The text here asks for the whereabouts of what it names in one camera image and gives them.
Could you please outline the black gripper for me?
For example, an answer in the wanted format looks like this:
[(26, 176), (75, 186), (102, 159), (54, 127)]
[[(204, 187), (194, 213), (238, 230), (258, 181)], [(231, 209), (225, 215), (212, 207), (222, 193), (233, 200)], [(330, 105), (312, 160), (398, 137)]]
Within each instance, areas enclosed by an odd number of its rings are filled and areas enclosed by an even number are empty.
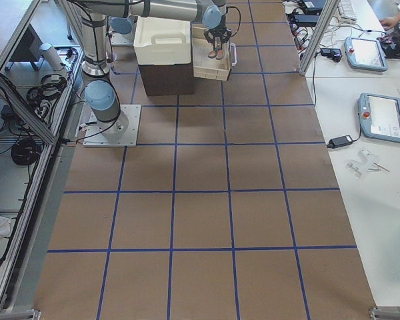
[(208, 43), (213, 44), (213, 50), (219, 50), (219, 40), (220, 43), (227, 43), (230, 38), (232, 38), (233, 34), (232, 31), (226, 27), (224, 28), (214, 28), (214, 29), (206, 29), (203, 32), (203, 35)]

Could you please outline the person's hand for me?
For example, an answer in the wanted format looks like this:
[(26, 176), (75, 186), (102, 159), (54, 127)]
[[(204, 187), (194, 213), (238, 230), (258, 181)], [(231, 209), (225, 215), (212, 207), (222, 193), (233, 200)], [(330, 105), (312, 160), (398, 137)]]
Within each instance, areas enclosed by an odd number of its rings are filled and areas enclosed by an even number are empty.
[(396, 16), (385, 17), (379, 20), (384, 30), (389, 30), (394, 28), (399, 23), (399, 21), (400, 19)]

